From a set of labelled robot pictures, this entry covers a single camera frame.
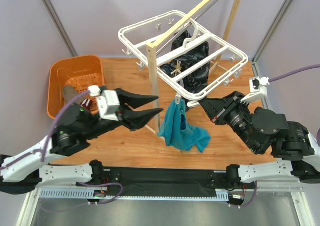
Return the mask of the grey maroon striped sock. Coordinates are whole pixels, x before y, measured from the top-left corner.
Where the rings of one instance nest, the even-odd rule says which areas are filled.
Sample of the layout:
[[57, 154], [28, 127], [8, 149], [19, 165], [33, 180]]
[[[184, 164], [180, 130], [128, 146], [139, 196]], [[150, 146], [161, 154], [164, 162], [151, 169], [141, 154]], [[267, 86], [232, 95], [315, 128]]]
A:
[[[66, 85], [64, 86], [62, 90], [62, 95], [65, 100], [65, 102], [69, 102], [71, 99], [75, 98], [77, 95], [79, 95], [79, 92], [75, 90], [75, 88], [72, 85]], [[93, 100], [86, 97], [81, 96], [79, 97], [75, 103], [81, 105], [85, 109], [91, 110], [91, 106], [93, 104]]]

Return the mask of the teal cloth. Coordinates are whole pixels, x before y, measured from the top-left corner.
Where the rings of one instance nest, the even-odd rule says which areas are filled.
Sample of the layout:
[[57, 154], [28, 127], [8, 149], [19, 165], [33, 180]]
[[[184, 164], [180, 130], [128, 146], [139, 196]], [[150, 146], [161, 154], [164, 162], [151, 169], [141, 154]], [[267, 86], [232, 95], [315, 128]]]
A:
[[166, 146], [183, 151], [190, 151], [196, 146], [201, 153], [211, 140], [206, 129], [188, 123], [186, 102], [183, 99], [179, 103], [172, 101], [157, 135], [164, 138]]

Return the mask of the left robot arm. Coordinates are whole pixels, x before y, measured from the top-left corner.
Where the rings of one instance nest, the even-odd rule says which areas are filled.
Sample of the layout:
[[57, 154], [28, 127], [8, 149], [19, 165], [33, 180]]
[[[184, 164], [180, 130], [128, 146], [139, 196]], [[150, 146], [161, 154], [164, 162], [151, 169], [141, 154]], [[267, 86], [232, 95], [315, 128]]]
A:
[[1, 192], [19, 195], [44, 185], [75, 183], [102, 186], [106, 181], [103, 164], [93, 160], [83, 165], [53, 165], [90, 146], [90, 140], [118, 127], [136, 131], [145, 127], [163, 109], [136, 109], [157, 100], [157, 95], [141, 95], [122, 88], [89, 86], [58, 112], [51, 129], [39, 143], [15, 155], [0, 156]]

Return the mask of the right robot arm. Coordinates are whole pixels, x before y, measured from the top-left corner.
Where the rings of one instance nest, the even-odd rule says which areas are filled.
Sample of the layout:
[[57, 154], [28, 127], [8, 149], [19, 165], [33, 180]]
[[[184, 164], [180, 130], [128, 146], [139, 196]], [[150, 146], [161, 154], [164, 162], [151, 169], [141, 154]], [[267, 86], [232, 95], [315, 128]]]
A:
[[275, 162], [226, 168], [231, 185], [249, 184], [262, 179], [296, 177], [301, 183], [320, 181], [320, 145], [299, 122], [288, 121], [285, 114], [256, 107], [249, 110], [245, 95], [239, 91], [222, 98], [204, 98], [200, 105], [215, 125], [228, 125], [254, 154], [271, 149]]

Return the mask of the white clip hanger frame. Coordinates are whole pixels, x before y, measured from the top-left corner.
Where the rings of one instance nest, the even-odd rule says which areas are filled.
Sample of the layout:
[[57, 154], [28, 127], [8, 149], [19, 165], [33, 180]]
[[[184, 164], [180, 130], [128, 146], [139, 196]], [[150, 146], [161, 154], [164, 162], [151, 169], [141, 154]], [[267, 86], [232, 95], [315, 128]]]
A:
[[[127, 50], [125, 53], [134, 54], [137, 58], [140, 59], [141, 66], [148, 66], [148, 59], [145, 54], [141, 51], [141, 48], [146, 46], [148, 43], [153, 43], [157, 39], [159, 39], [161, 36], [164, 35], [164, 33], [159, 34], [155, 37], [152, 37], [150, 39], [147, 39], [143, 42], [133, 44], [126, 36], [125, 33], [132, 32], [136, 29], [139, 29], [143, 26], [146, 26], [151, 23], [155, 23], [160, 21], [161, 19], [169, 19], [170, 16], [180, 16], [184, 17], [186, 13], [179, 11], [179, 10], [172, 10], [154, 17], [151, 17], [149, 19], [137, 22], [135, 24], [123, 27], [118, 32], [118, 38], [119, 40], [127, 47]], [[231, 76], [238, 77], [239, 74], [242, 71], [242, 68], [245, 66], [245, 64], [249, 61], [249, 58], [246, 53], [241, 51], [240, 49], [236, 48], [229, 42], [223, 40], [219, 36], [211, 33], [209, 30], [207, 30], [205, 27], [203, 27], [201, 24], [196, 22], [194, 19], [190, 19], [189, 22], [194, 26], [194, 34], [191, 38], [186, 39], [185, 42], [182, 43], [182, 46], [178, 47], [177, 49], [174, 49], [171, 52], [168, 52], [164, 54], [163, 56], [160, 56], [156, 59], [157, 66], [161, 66], [173, 59], [176, 59], [179, 56], [182, 56], [186, 54], [187, 52], [190, 52], [192, 49], [199, 46], [201, 43], [206, 42], [209, 39], [212, 39], [222, 45], [222, 47], [215, 52], [209, 54], [209, 56], [205, 57], [204, 59], [200, 60], [200, 62], [196, 63], [195, 65], [192, 65], [191, 68], [187, 69], [185, 72], [179, 73], [175, 77], [170, 77], [169, 75], [165, 74], [164, 71], [162, 71], [160, 68], [158, 68], [157, 73], [158, 76], [163, 79], [168, 85], [170, 85], [176, 92], [176, 102], [180, 101], [180, 98], [186, 98], [189, 100], [188, 106], [189, 107], [195, 107], [198, 106], [198, 101], [203, 99], [205, 96], [207, 96], [209, 93], [211, 93], [213, 90], [216, 89], [217, 86], [219, 86], [221, 83], [228, 84], [228, 79], [231, 78]], [[203, 90], [201, 90], [199, 93], [191, 93], [184, 89], [182, 85], [179, 84], [180, 81], [182, 81], [186, 76], [190, 75], [200, 67], [204, 66], [205, 63], [210, 62], [215, 57], [221, 55], [224, 51], [230, 50], [235, 55], [240, 57], [240, 61], [236, 63], [233, 67], [226, 70], [225, 73], [223, 73], [221, 76], [219, 76], [217, 79], [215, 79], [212, 83], [210, 83], [208, 86], [206, 86]]]

